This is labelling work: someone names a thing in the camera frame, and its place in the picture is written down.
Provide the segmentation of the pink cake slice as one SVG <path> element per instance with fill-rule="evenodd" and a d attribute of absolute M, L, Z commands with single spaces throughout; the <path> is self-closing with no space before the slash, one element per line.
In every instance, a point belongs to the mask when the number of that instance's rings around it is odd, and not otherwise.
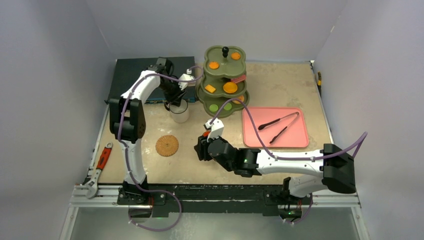
<path fill-rule="evenodd" d="M 231 81 L 232 83 L 238 84 L 238 83 L 241 83 L 241 82 L 245 81 L 245 80 L 246 80 L 246 78 L 247 78 L 247 76 L 246 76 L 245 74 L 243 74 L 243 75 L 241 75 L 241 76 L 239 76 L 239 77 L 232 78 L 230 81 Z"/>

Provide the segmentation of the pink serving tray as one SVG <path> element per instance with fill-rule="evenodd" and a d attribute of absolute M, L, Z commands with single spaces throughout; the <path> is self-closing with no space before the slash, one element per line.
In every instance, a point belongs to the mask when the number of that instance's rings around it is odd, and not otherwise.
<path fill-rule="evenodd" d="M 269 141 L 281 129 L 279 125 L 261 131 L 257 130 L 260 125 L 293 112 L 299 112 L 297 121 L 273 144 L 269 144 Z M 251 148 L 262 147 L 255 131 L 258 131 L 258 135 L 268 148 L 305 148 L 309 144 L 304 114 L 298 107 L 249 107 L 242 111 L 242 125 L 244 144 Z"/>

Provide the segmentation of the orange bun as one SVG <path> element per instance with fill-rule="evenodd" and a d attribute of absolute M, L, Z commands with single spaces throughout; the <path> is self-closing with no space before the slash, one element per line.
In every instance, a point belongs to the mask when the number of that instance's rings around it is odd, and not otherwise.
<path fill-rule="evenodd" d="M 243 103 L 245 101 L 245 97 L 243 95 L 235 98 L 234 100 L 232 100 L 232 102 L 236 105 L 240 105 L 241 103 Z"/>

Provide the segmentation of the green macaron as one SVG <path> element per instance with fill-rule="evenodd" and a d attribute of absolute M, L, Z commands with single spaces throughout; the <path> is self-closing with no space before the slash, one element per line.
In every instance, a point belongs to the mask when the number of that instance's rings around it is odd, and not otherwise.
<path fill-rule="evenodd" d="M 217 112 L 219 110 L 219 106 L 217 105 L 217 104 L 211 104 L 210 106 L 209 106 L 209 111 L 210 112 L 212 112 L 212 113 L 215 113 L 215 112 Z"/>
<path fill-rule="evenodd" d="M 231 109 L 232 109 L 232 104 L 231 103 L 227 103 L 224 107 L 223 107 L 223 109 L 225 110 L 225 111 L 230 111 Z"/>

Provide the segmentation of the orange egg tart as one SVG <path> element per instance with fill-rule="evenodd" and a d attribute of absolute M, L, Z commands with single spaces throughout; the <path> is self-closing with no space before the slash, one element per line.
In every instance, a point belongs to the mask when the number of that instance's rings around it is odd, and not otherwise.
<path fill-rule="evenodd" d="M 234 83 L 234 82 L 231 82 L 231 81 L 229 81 L 229 82 L 226 82 L 224 85 L 223 85 L 223 90 L 224 90 L 224 92 L 225 93 L 228 93 L 228 94 L 233 94 L 233 93 L 235 93 L 237 90 L 238 90 L 238 86 L 237 86 L 237 84 L 236 83 Z"/>

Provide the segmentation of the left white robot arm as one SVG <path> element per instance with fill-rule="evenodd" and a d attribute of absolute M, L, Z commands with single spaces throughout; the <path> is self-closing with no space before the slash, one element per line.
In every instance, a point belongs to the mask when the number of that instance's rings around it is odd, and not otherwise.
<path fill-rule="evenodd" d="M 172 61 L 159 57 L 138 75 L 127 91 L 109 100 L 109 129 L 119 142 L 126 170 L 119 188 L 120 205 L 142 205 L 153 199 L 142 161 L 141 141 L 147 127 L 144 103 L 155 89 L 161 89 L 166 110 L 182 106 L 186 91 L 173 71 Z"/>

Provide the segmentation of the square yellow cracker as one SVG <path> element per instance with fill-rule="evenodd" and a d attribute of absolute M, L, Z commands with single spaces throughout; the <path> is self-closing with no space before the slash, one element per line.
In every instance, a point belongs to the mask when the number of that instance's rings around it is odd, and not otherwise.
<path fill-rule="evenodd" d="M 204 89 L 211 94 L 213 94 L 216 91 L 216 88 L 210 84 L 206 85 Z"/>

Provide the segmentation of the green three-tier stand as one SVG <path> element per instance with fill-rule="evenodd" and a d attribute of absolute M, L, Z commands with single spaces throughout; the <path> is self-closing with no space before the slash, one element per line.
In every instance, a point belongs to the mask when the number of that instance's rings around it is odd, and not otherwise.
<path fill-rule="evenodd" d="M 231 53 L 238 52 L 241 54 L 239 60 L 231 59 Z M 218 69 L 210 69 L 209 62 L 218 62 Z M 238 90 L 229 94 L 224 92 L 223 85 L 230 82 L 231 79 L 247 75 L 246 53 L 238 46 L 214 45 L 209 47 L 204 53 L 203 76 L 196 86 L 196 96 L 198 101 L 202 103 L 205 112 L 211 117 L 226 118 L 234 112 L 244 109 L 243 104 L 248 105 L 250 102 L 250 94 L 247 90 L 247 81 L 237 84 Z M 216 88 L 214 93 L 205 90 L 206 85 L 212 85 Z M 234 104 L 232 100 L 244 96 L 243 104 Z M 232 109 L 224 110 L 226 104 L 232 104 Z M 216 104 L 219 106 L 217 112 L 210 112 L 209 106 Z"/>

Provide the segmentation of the orange translucent cup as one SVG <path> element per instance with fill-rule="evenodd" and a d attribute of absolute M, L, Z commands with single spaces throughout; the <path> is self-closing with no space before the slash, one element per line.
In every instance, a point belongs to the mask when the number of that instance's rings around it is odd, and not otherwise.
<path fill-rule="evenodd" d="M 209 134 L 210 134 L 210 130 L 207 130 L 207 131 L 205 131 L 203 134 L 202 134 L 202 136 L 203 137 L 208 137 L 209 136 Z"/>

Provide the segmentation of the white ribbed cup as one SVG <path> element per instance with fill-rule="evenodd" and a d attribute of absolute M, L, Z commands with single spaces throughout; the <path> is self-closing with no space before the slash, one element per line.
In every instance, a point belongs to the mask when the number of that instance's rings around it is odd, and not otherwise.
<path fill-rule="evenodd" d="M 174 105 L 173 103 L 165 103 L 164 106 L 174 122 L 184 123 L 189 119 L 189 105 L 185 99 L 181 100 L 179 106 Z"/>

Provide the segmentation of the orange cookie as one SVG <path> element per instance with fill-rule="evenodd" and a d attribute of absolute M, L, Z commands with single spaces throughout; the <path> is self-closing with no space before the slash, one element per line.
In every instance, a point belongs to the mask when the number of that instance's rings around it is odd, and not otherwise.
<path fill-rule="evenodd" d="M 218 62 L 216 62 L 216 61 L 211 61 L 211 62 L 208 63 L 208 67 L 211 70 L 216 70 L 216 69 L 218 69 L 220 67 L 220 64 Z"/>
<path fill-rule="evenodd" d="M 230 54 L 230 57 L 231 57 L 232 60 L 237 61 L 237 60 L 241 59 L 242 55 L 239 52 L 232 52 Z"/>

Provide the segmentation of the woven coaster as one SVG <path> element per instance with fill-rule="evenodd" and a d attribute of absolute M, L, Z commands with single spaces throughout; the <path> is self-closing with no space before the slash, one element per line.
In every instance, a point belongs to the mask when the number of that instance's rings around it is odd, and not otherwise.
<path fill-rule="evenodd" d="M 170 157 L 179 149 L 178 139 L 174 135 L 161 136 L 155 144 L 156 152 L 162 157 Z"/>

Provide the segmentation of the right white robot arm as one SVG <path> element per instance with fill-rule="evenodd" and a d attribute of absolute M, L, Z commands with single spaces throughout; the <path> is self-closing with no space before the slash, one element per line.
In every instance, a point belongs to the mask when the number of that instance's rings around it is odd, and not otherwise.
<path fill-rule="evenodd" d="M 201 135 L 194 150 L 199 160 L 213 160 L 226 171 L 244 178 L 297 174 L 298 177 L 283 180 L 280 196 L 288 204 L 325 189 L 339 194 L 357 191 L 354 157 L 332 143 L 313 151 L 268 154 L 259 148 L 236 148 L 222 137 L 208 139 Z"/>

